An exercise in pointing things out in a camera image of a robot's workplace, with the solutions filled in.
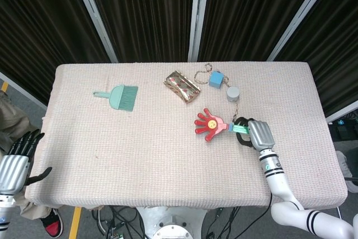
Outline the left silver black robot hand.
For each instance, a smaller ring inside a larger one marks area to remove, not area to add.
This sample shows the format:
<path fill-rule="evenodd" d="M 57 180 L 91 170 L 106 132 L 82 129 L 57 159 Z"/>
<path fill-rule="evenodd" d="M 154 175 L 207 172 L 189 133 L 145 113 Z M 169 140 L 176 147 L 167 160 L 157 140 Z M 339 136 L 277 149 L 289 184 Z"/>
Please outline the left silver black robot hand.
<path fill-rule="evenodd" d="M 16 195 L 23 187 L 46 178 L 52 171 L 47 167 L 43 173 L 30 177 L 29 170 L 32 158 L 39 141 L 44 137 L 39 129 L 25 133 L 10 147 L 1 160 L 1 194 Z"/>

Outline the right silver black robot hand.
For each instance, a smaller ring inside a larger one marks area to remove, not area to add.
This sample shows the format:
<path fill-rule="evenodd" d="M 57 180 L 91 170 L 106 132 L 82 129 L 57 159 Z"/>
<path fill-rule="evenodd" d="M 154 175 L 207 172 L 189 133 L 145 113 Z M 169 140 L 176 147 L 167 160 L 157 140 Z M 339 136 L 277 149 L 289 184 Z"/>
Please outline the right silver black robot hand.
<path fill-rule="evenodd" d="M 239 144 L 254 148 L 257 152 L 273 149 L 275 141 L 272 136 L 271 129 L 265 121 L 239 117 L 234 121 L 234 125 L 240 128 L 246 128 L 248 131 L 249 140 L 244 140 L 242 137 L 243 133 L 236 132 Z"/>

